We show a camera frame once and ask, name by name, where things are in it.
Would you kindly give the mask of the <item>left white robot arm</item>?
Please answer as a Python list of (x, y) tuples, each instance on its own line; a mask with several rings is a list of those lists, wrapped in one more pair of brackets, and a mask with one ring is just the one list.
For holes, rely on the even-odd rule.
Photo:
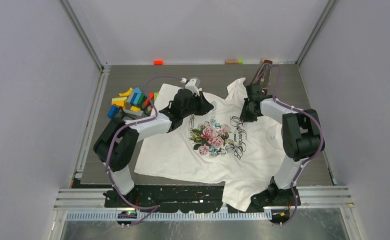
[(138, 142), (172, 132), (182, 125), (186, 117), (203, 116), (216, 107), (214, 101), (207, 101), (202, 91), (193, 93), (183, 88), (153, 116), (125, 121), (123, 109), (119, 108), (93, 145), (93, 151), (104, 163), (105, 172), (117, 192), (118, 202), (130, 207), (136, 201), (135, 184), (128, 165)]

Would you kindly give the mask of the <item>white floral t-shirt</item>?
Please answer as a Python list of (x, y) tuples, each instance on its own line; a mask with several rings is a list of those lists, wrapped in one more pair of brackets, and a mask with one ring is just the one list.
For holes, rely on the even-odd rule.
[(205, 94), (217, 108), (203, 116), (190, 115), (169, 133), (143, 140), (135, 173), (172, 180), (224, 183), (223, 203), (246, 211), (251, 197), (264, 191), (279, 170), (283, 150), (281, 124), (267, 116), (241, 120), (245, 79), (227, 86), (220, 98)]

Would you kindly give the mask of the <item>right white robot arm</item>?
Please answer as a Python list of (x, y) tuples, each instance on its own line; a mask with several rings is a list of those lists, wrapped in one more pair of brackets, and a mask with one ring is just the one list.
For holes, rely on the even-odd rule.
[(241, 112), (241, 119), (251, 123), (266, 116), (282, 125), (282, 143), (285, 158), (278, 172), (271, 178), (263, 191), (267, 200), (281, 205), (295, 194), (296, 182), (303, 168), (325, 147), (323, 130), (317, 111), (302, 110), (281, 102), (273, 95), (265, 95), (260, 84), (246, 86), (247, 97)]

